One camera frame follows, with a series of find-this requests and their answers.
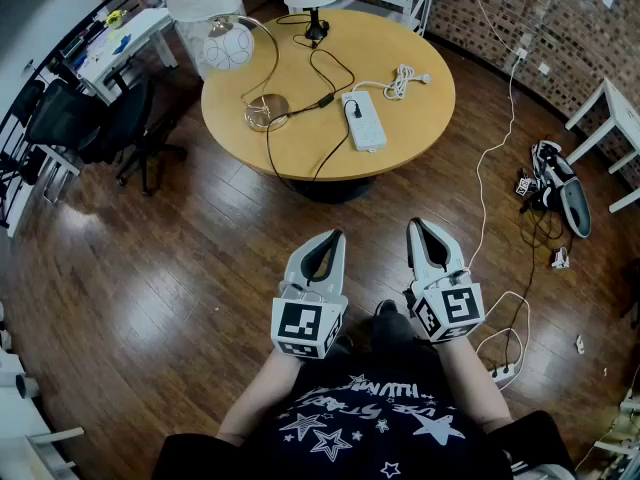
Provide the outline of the white side table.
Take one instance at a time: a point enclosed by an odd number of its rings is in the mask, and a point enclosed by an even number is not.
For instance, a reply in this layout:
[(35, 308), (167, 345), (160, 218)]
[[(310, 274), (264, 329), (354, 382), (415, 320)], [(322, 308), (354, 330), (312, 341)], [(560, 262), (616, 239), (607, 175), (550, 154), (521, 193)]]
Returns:
[(640, 115), (610, 80), (603, 79), (596, 90), (569, 118), (565, 129), (571, 130), (591, 110), (601, 96), (605, 96), (609, 117), (567, 157), (567, 162), (570, 165), (574, 164), (604, 139), (609, 132), (617, 129), (631, 145), (632, 150), (608, 169), (610, 174), (615, 174), (632, 160), (640, 158)]

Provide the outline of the white furniture frame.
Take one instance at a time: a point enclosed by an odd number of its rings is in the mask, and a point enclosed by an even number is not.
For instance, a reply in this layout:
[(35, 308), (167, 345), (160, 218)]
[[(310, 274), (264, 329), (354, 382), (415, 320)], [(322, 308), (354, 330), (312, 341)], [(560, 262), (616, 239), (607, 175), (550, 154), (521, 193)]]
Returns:
[(52, 430), (36, 405), (39, 395), (38, 383), (12, 352), (0, 303), (0, 480), (80, 480), (59, 444), (84, 429)]

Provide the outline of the person's right forearm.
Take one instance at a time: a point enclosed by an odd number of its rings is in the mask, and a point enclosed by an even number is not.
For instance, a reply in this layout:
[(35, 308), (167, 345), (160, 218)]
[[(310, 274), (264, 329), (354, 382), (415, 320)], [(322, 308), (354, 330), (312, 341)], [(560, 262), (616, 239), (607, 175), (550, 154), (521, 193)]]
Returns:
[(465, 337), (436, 346), (456, 406), (486, 433), (514, 422), (506, 400)]

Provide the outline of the white floor power strip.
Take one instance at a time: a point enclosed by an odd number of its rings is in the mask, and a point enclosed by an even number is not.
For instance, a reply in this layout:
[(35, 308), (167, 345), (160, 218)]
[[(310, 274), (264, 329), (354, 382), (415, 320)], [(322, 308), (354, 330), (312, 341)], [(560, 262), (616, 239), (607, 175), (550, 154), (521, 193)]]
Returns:
[(508, 363), (488, 370), (492, 380), (499, 385), (506, 385), (512, 381), (518, 373), (518, 367), (514, 363)]

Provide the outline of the long white table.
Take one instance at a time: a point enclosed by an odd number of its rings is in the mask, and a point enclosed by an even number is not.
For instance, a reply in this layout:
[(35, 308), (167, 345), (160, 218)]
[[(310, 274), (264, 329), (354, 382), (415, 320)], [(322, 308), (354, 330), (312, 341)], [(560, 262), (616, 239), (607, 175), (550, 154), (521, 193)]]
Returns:
[[(166, 67), (176, 68), (178, 63), (163, 35), (173, 23), (166, 8), (147, 8), (117, 30), (107, 28), (88, 46), (86, 60), (77, 71), (79, 81), (91, 95), (97, 95), (107, 104), (112, 103), (116, 96), (107, 88), (107, 78), (148, 44), (154, 47)], [(114, 56), (113, 51), (127, 34), (131, 35), (129, 45), (120, 55)]]

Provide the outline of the person's black trousers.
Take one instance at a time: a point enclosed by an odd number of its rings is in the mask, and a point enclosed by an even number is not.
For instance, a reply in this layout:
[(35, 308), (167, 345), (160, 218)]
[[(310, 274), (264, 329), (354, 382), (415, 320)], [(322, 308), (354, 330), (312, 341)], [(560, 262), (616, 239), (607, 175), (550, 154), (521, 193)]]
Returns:
[(370, 346), (369, 352), (354, 352), (347, 345), (334, 342), (321, 364), (372, 365), (418, 372), (441, 369), (435, 348), (418, 342), (409, 320), (397, 312), (381, 313), (371, 319)]

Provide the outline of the spare grey gripper device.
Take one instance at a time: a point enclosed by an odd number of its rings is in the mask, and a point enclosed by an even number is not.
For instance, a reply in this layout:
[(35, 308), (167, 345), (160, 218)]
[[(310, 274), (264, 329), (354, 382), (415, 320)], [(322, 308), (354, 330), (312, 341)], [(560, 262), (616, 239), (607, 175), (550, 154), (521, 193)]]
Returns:
[(591, 233), (591, 214), (583, 186), (571, 165), (562, 155), (561, 147), (549, 140), (540, 140), (531, 148), (534, 178), (538, 194), (546, 208), (561, 211), (580, 238)]

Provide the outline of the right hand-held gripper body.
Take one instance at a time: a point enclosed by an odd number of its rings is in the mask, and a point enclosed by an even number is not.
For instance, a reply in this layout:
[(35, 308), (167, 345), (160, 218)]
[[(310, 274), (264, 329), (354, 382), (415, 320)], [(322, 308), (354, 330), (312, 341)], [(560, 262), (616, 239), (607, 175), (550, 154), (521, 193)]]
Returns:
[(468, 336), (485, 320), (481, 288), (468, 268), (430, 283), (414, 280), (403, 294), (413, 326), (431, 343)]

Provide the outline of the gold globe lamp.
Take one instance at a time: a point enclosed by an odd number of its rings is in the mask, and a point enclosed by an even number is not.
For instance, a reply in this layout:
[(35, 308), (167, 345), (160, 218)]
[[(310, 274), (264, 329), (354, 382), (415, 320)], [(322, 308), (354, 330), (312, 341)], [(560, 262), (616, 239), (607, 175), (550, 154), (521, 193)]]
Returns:
[(273, 33), (259, 20), (240, 14), (219, 14), (210, 19), (210, 29), (204, 40), (206, 63), (220, 72), (237, 71), (249, 66), (256, 53), (254, 30), (265, 34), (273, 47), (274, 61), (269, 72), (252, 87), (240, 93), (244, 119), (257, 132), (276, 130), (289, 119), (290, 105), (281, 94), (268, 93), (267, 86), (278, 68), (281, 53)]

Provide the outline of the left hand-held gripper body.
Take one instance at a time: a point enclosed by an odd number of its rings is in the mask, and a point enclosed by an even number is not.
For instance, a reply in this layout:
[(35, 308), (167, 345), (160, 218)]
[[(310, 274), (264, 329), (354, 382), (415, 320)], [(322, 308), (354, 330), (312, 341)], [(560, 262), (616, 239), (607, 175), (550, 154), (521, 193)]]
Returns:
[(271, 340), (277, 351), (300, 359), (324, 359), (344, 320), (347, 299), (282, 281), (273, 299)]

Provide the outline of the person's left forearm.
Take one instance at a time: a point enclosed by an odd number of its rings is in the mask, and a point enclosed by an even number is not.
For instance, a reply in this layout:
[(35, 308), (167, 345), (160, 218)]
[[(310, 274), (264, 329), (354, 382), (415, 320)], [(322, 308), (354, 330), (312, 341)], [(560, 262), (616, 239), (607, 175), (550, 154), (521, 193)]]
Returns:
[(302, 366), (299, 358), (273, 350), (227, 412), (216, 438), (241, 446), (269, 411), (290, 395)]

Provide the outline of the person in black printed shirt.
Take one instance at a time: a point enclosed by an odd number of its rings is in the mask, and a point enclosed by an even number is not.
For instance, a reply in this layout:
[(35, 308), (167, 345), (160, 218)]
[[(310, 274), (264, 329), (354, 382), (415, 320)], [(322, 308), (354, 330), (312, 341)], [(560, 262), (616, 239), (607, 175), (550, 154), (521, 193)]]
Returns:
[(450, 394), (433, 354), (310, 362), (241, 445), (169, 436), (152, 480), (574, 480), (553, 419), (487, 432)]

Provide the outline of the black office chair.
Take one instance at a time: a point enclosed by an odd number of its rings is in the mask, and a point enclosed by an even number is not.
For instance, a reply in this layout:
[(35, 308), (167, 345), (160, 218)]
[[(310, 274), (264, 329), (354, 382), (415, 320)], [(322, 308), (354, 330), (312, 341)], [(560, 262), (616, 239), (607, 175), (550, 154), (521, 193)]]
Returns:
[(160, 152), (185, 157), (187, 150), (167, 142), (177, 120), (170, 116), (156, 127), (147, 127), (154, 98), (154, 86), (144, 80), (107, 104), (98, 97), (82, 94), (56, 79), (44, 94), (30, 118), (25, 139), (36, 146), (62, 146), (79, 156), (85, 164), (111, 164), (119, 153), (134, 148), (116, 176), (125, 186), (127, 172), (137, 165), (142, 176), (142, 193), (150, 196), (147, 164)]

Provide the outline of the black table pedestal base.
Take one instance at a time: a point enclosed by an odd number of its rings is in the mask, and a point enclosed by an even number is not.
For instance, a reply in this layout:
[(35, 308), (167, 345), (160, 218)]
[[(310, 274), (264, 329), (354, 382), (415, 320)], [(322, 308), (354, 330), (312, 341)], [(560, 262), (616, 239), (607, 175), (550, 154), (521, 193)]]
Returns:
[(310, 181), (287, 179), (294, 191), (303, 197), (323, 204), (341, 204), (366, 193), (376, 180), (375, 176), (340, 181)]

